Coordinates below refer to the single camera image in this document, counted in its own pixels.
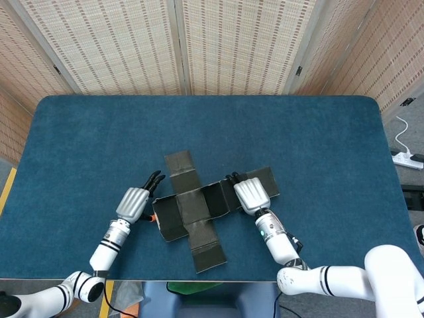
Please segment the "left robot hand orange thumbtip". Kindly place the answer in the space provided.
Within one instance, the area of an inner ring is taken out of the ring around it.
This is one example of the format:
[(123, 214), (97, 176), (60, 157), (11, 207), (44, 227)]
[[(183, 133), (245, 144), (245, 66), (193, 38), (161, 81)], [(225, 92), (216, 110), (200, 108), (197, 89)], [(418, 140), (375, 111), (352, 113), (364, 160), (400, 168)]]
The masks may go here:
[(143, 215), (143, 211), (149, 199), (154, 197), (154, 191), (159, 183), (165, 177), (160, 170), (156, 170), (142, 187), (128, 188), (116, 209), (117, 217), (130, 224), (136, 223), (139, 219), (151, 221), (152, 217)]

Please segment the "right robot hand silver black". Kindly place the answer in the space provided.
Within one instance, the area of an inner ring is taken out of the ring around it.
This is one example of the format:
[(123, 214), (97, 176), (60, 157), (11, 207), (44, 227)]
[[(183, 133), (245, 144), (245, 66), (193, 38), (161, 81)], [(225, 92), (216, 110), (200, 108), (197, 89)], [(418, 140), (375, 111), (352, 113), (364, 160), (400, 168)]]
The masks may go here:
[(270, 207), (270, 197), (259, 178), (242, 181), (237, 172), (226, 175), (226, 178), (233, 185), (236, 196), (246, 214), (254, 216), (257, 211)]

